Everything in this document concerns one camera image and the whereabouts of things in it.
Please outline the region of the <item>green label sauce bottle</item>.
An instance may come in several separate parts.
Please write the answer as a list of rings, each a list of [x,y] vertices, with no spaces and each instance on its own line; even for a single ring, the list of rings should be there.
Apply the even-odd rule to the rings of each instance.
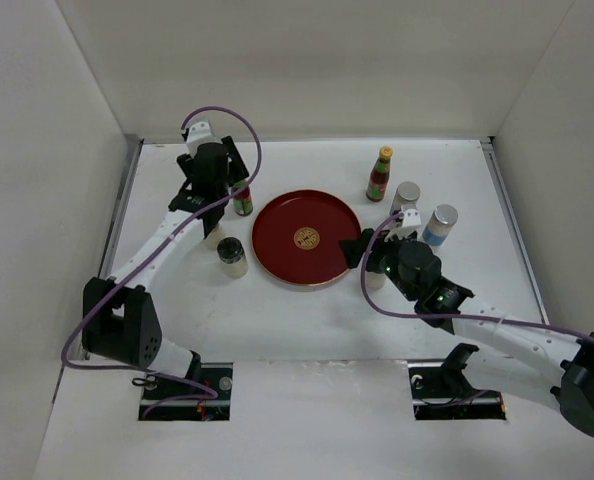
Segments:
[[[238,192],[233,197],[233,207],[237,215],[248,216],[253,212],[253,201],[249,187],[245,187],[246,181],[241,180],[232,187],[233,192]]]
[[[370,201],[379,202],[385,196],[386,188],[390,179],[392,155],[393,149],[391,147],[383,146],[380,148],[366,189],[366,197]]]

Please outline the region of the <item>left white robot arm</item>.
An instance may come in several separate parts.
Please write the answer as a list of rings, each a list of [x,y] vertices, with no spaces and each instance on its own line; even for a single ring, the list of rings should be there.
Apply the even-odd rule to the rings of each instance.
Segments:
[[[223,238],[225,207],[249,172],[231,137],[196,137],[177,163],[186,180],[155,233],[123,267],[86,284],[81,339],[90,353],[166,375],[169,389],[187,399],[200,390],[201,357],[164,337],[152,290],[197,243]]]

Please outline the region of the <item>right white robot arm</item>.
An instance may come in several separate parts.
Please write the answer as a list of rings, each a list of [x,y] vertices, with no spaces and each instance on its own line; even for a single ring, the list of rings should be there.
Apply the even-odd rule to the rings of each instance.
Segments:
[[[520,320],[479,301],[443,275],[415,234],[365,229],[339,246],[348,268],[384,275],[412,303],[410,318],[462,338],[439,368],[448,393],[459,400],[475,390],[509,393],[594,438],[594,332]]]

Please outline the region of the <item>black cap spice jar front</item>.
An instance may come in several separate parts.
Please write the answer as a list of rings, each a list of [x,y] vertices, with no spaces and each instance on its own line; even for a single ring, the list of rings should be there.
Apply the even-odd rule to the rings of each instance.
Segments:
[[[381,289],[387,280],[387,276],[384,273],[367,272],[365,274],[366,287],[370,290]]]

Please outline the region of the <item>silver lid jar near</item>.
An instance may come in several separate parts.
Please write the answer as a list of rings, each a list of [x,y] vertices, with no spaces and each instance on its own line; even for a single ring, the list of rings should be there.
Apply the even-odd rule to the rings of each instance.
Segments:
[[[397,186],[391,203],[390,215],[395,215],[402,209],[416,208],[420,198],[420,187],[412,181],[404,181]]]

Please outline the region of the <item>silver lid jar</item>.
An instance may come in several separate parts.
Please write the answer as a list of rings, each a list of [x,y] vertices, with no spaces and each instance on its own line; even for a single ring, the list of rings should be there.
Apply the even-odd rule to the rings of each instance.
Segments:
[[[416,208],[420,198],[420,187],[412,181],[404,181],[397,186],[391,203],[390,215],[395,215],[402,209]]]
[[[441,246],[458,221],[458,211],[449,204],[440,204],[432,212],[423,232],[422,241],[431,247]]]

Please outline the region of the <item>silver lid jar far right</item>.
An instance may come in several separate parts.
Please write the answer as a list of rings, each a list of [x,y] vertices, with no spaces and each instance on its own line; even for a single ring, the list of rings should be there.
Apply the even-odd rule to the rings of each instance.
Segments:
[[[449,204],[440,204],[432,212],[423,232],[422,241],[431,247],[441,246],[458,221],[458,211]]]

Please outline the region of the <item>black cap glass shaker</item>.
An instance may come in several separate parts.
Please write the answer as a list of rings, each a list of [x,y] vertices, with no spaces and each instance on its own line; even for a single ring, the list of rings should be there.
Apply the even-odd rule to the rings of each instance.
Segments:
[[[221,267],[230,278],[238,279],[248,272],[248,262],[240,240],[226,237],[217,245]]]

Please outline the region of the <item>red round tray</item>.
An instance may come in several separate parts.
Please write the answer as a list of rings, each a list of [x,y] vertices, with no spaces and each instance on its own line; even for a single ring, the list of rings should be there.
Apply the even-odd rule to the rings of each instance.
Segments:
[[[291,285],[321,286],[348,272],[339,243],[360,234],[359,220],[344,201],[304,189],[282,194],[259,211],[251,246],[274,278]]]

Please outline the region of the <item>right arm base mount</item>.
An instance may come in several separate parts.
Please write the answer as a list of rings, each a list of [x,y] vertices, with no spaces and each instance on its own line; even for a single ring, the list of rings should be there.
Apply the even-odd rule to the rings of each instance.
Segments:
[[[445,359],[408,363],[416,420],[506,420],[501,394],[477,390],[464,376],[467,361],[478,350],[475,345],[460,343]]]

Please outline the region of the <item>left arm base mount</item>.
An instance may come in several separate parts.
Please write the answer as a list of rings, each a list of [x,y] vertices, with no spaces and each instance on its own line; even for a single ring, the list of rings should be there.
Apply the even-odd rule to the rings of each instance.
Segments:
[[[212,398],[203,389],[153,375],[134,377],[141,389],[139,421],[212,422],[230,419],[233,390],[232,363],[205,363],[197,379],[216,392]]]

